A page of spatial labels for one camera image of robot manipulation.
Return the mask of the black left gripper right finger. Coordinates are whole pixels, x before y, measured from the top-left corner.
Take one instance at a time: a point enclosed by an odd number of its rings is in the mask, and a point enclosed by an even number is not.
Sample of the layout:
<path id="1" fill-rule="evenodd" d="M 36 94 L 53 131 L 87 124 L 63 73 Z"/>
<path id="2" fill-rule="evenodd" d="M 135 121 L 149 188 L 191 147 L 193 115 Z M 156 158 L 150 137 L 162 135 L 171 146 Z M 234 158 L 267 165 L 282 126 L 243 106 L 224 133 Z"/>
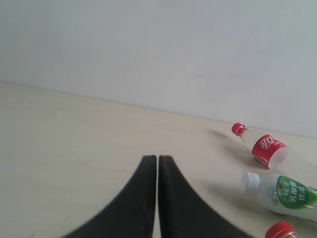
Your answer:
<path id="1" fill-rule="evenodd" d="M 201 199 L 172 156 L 158 159 L 158 215 L 162 238 L 250 237 Z"/>

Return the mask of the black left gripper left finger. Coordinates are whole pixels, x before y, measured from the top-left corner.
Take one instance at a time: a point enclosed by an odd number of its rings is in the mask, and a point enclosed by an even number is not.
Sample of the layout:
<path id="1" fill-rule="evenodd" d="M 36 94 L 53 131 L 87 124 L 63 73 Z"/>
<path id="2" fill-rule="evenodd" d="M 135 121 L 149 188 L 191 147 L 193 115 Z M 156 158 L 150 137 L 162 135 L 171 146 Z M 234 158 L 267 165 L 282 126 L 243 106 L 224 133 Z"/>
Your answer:
<path id="1" fill-rule="evenodd" d="M 157 188 L 157 157 L 146 155 L 120 193 L 66 238 L 151 238 Z"/>

